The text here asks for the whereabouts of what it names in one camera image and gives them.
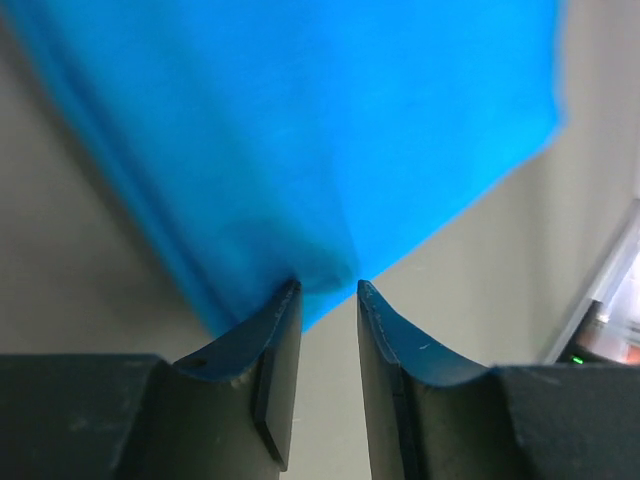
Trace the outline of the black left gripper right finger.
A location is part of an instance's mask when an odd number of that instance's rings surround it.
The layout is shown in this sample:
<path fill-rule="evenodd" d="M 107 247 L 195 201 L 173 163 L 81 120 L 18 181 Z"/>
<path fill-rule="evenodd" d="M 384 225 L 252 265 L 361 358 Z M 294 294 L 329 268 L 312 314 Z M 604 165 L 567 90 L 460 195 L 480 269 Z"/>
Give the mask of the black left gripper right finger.
<path fill-rule="evenodd" d="M 635 479 L 639 370 L 573 349 L 557 363 L 486 367 L 357 288 L 376 479 Z"/>

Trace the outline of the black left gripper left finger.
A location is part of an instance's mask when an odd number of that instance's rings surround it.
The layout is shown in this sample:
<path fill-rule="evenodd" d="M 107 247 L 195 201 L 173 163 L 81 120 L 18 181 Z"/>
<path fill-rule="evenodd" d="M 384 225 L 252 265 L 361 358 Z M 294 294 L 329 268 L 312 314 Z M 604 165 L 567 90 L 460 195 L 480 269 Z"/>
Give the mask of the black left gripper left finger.
<path fill-rule="evenodd" d="M 276 479 L 287 469 L 299 283 L 176 362 L 155 354 L 5 355 L 5 479 Z"/>

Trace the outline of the blue t shirt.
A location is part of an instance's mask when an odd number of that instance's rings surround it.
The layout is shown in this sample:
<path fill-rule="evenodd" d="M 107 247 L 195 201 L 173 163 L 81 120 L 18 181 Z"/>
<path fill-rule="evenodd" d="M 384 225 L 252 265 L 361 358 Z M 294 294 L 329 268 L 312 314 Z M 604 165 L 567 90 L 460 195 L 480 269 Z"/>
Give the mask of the blue t shirt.
<path fill-rule="evenodd" d="M 5 1 L 207 326 L 314 325 L 552 140 L 561 1 Z"/>

